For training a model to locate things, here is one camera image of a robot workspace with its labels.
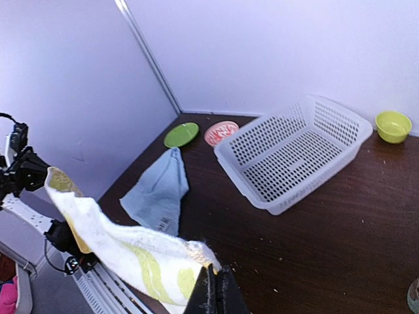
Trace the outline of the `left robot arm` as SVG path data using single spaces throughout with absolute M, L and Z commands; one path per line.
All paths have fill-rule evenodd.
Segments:
M 70 225 L 42 215 L 20 201 L 24 190 L 34 192 L 44 186 L 49 167 L 32 147 L 16 152 L 7 145 L 1 155 L 1 210 L 22 218 L 37 230 L 44 237 L 44 247 L 51 244 L 61 253 L 69 254 L 63 268 L 46 258 L 52 268 L 66 275 L 73 275 L 78 270 L 88 273 L 98 263 L 98 258 L 94 253 L 81 251 Z

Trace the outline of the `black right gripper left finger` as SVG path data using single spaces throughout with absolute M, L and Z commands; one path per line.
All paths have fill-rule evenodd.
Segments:
M 216 275 L 213 265 L 202 267 L 184 314 L 216 314 Z

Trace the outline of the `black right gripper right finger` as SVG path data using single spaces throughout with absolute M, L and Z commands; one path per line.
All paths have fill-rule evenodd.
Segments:
M 248 314 L 242 293 L 229 266 L 216 275 L 215 307 L 220 314 Z

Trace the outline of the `green crocodile pattern towel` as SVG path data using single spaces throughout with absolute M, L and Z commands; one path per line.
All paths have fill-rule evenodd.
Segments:
M 205 243 L 115 224 L 57 167 L 47 169 L 44 188 L 82 252 L 94 253 L 124 282 L 164 305 L 185 307 L 200 270 L 212 267 L 218 273 L 221 269 Z

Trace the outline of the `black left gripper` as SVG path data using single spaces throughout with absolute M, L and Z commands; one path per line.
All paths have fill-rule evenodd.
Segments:
M 26 147 L 6 168 L 1 168 L 1 201 L 9 194 L 18 198 L 23 190 L 30 192 L 43 187 L 49 165 L 33 147 Z

